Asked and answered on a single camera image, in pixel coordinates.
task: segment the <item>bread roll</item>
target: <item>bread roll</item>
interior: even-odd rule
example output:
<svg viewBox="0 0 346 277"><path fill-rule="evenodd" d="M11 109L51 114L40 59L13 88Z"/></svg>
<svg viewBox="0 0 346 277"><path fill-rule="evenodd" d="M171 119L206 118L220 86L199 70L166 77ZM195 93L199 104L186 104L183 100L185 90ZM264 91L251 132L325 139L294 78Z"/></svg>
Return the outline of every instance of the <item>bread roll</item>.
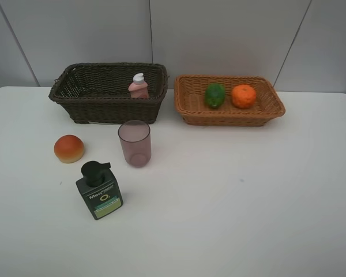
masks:
<svg viewBox="0 0 346 277"><path fill-rule="evenodd" d="M74 163L82 158L85 147L78 137L68 134L55 143L54 153L62 163Z"/></svg>

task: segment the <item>white pump cap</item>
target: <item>white pump cap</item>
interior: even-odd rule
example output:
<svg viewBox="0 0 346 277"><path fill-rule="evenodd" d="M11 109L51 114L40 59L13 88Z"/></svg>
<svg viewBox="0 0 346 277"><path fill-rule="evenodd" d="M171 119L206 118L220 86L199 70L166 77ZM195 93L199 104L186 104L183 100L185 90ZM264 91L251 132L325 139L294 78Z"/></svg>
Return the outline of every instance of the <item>white pump cap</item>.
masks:
<svg viewBox="0 0 346 277"><path fill-rule="evenodd" d="M136 74L133 77L133 83L135 83L136 85L142 85L144 82L145 82L145 79L144 79L143 73Z"/></svg>

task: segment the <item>translucent cup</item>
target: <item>translucent cup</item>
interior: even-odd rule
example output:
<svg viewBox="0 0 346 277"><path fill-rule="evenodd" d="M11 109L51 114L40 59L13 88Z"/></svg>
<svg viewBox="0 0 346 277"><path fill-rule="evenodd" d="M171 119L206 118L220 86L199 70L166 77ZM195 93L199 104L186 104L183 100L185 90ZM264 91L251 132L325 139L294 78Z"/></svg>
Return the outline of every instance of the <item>translucent cup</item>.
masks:
<svg viewBox="0 0 346 277"><path fill-rule="evenodd" d="M118 129L123 154L128 164L143 167L151 159L150 126L140 120L131 120Z"/></svg>

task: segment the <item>light brown wicker basket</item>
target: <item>light brown wicker basket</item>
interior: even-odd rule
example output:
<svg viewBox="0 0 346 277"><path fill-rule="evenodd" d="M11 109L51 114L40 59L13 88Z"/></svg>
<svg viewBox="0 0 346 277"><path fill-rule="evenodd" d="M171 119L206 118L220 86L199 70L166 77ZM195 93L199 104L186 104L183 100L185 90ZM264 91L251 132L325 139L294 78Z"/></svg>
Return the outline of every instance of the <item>light brown wicker basket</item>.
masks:
<svg viewBox="0 0 346 277"><path fill-rule="evenodd" d="M224 85L225 101L217 110L205 104L209 84ZM231 103L232 88L251 85L257 92L252 108L236 108ZM262 77L232 77L211 75L181 75L175 80L175 108L183 120L191 125L262 126L273 118L281 117L285 108L268 80Z"/></svg>

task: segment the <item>dark green pump bottle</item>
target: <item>dark green pump bottle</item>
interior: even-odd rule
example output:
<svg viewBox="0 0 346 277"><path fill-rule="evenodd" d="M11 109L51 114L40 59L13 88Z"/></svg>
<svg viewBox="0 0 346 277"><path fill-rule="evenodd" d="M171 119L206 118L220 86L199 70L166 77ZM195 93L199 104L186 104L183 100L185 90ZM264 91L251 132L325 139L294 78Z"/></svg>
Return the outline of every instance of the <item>dark green pump bottle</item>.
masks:
<svg viewBox="0 0 346 277"><path fill-rule="evenodd" d="M76 185L93 218L98 220L123 205L110 163L88 162L82 166L81 172L83 178Z"/></svg>

